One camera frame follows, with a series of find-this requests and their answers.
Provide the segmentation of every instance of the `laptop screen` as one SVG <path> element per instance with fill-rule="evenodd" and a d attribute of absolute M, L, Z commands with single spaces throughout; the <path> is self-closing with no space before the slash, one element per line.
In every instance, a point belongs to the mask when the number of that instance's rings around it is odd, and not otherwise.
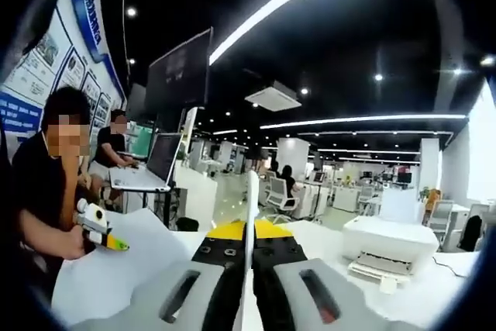
<path fill-rule="evenodd" d="M 166 184 L 169 182 L 174 168 L 180 141 L 180 133 L 159 133 L 155 139 L 150 159 L 146 164 L 146 167 L 164 180 Z"/>

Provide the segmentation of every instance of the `laptop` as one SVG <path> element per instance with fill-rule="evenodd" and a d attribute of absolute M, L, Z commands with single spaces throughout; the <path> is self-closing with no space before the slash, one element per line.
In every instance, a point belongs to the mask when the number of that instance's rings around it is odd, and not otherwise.
<path fill-rule="evenodd" d="M 181 137 L 180 133 L 157 134 L 146 166 L 140 165 L 138 169 L 110 168 L 108 172 L 111 187 L 123 191 L 169 191 L 169 179 L 174 169 Z"/>

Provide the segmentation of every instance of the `yellow panel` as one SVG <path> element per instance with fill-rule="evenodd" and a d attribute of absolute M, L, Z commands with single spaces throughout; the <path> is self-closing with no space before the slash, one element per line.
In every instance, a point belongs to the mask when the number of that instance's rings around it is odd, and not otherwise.
<path fill-rule="evenodd" d="M 243 240 L 244 228 L 244 221 L 231 222 L 230 224 L 217 226 L 215 229 L 210 230 L 207 237 L 218 240 Z"/>
<path fill-rule="evenodd" d="M 293 236 L 293 233 L 287 229 L 275 226 L 268 220 L 255 220 L 255 231 L 257 232 L 257 239 L 263 240 L 265 238 L 282 238 L 283 236 Z"/>

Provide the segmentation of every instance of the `woman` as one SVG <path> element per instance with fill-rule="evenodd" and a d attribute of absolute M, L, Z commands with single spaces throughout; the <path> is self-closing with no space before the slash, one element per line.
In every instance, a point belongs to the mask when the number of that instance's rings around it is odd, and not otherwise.
<path fill-rule="evenodd" d="M 281 178 L 286 181 L 286 193 L 288 198 L 294 198 L 292 191 L 299 191 L 300 188 L 296 185 L 296 181 L 291 176 L 293 169 L 290 165 L 286 164 L 282 169 Z M 295 201 L 287 201 L 286 205 L 295 205 Z"/>

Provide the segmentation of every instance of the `cable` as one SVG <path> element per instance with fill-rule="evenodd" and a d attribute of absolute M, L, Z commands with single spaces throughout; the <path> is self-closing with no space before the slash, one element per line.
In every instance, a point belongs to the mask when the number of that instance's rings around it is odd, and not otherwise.
<path fill-rule="evenodd" d="M 461 275 L 461 274 L 458 274 L 457 272 L 455 272 L 450 265 L 438 263 L 435 257 L 432 257 L 432 259 L 434 260 L 434 262 L 436 263 L 436 265 L 439 265 L 440 267 L 447 267 L 448 269 L 450 269 L 451 272 L 453 274 L 455 274 L 455 277 L 458 277 L 458 278 L 467 278 L 465 275 Z"/>

